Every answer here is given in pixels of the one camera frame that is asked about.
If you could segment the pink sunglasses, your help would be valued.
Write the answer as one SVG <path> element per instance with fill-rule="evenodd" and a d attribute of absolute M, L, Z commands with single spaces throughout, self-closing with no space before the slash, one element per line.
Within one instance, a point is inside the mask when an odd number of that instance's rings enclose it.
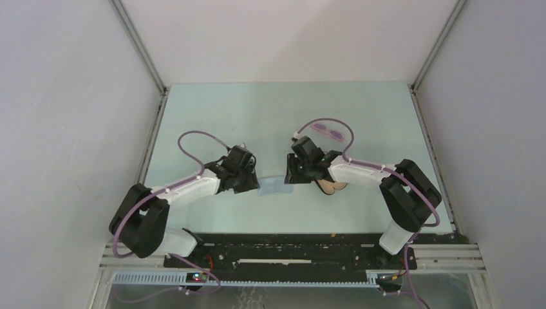
<path fill-rule="evenodd" d="M 321 122 L 314 122 L 313 124 L 310 125 L 310 127 L 314 130 L 314 131 L 317 131 L 318 133 L 322 134 L 323 136 L 326 136 L 332 140 L 335 140 L 337 142 L 344 142 L 345 140 L 345 136 L 343 133 L 341 133 L 340 131 L 336 130 L 336 129 L 332 129 L 332 128 L 329 128 L 328 126 L 326 126 L 325 124 L 321 123 Z"/>

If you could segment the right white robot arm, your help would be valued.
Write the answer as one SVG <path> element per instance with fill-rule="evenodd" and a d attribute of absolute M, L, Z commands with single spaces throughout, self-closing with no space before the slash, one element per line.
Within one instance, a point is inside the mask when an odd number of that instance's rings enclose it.
<path fill-rule="evenodd" d="M 349 159 L 340 151 L 324 152 L 307 136 L 292 141 L 286 184 L 316 183 L 328 195 L 348 184 L 380 190 L 391 222 L 374 252 L 379 267 L 393 268 L 400 261 L 400 251 L 425 227 L 430 216 L 435 225 L 439 224 L 436 208 L 442 196 L 414 161 L 377 165 Z"/>

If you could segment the light blue cleaning cloth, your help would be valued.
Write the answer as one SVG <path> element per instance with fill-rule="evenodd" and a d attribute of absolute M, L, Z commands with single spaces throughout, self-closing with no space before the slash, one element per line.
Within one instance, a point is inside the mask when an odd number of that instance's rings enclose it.
<path fill-rule="evenodd" d="M 272 194 L 291 194 L 294 192 L 294 185 L 285 183 L 283 176 L 273 176 L 258 180 L 258 196 L 268 196 Z"/>

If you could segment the black glasses case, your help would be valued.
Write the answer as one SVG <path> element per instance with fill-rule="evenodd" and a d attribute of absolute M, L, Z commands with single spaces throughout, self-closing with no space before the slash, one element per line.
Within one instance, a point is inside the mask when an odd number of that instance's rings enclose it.
<path fill-rule="evenodd" d="M 346 182 L 330 182 L 328 180 L 315 180 L 315 184 L 327 196 L 335 194 L 336 191 L 343 190 L 348 185 Z"/>

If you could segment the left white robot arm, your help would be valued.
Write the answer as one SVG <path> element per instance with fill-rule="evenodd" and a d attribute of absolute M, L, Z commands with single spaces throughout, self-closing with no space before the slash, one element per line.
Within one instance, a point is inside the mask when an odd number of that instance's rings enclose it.
<path fill-rule="evenodd" d="M 169 228 L 170 215 L 201 198 L 258 189 L 255 167 L 256 157 L 235 145 L 187 178 L 155 188 L 142 183 L 131 186 L 109 224 L 114 244 L 125 245 L 138 258 L 177 255 L 186 267 L 198 267 L 203 260 L 200 239 L 186 228 Z"/>

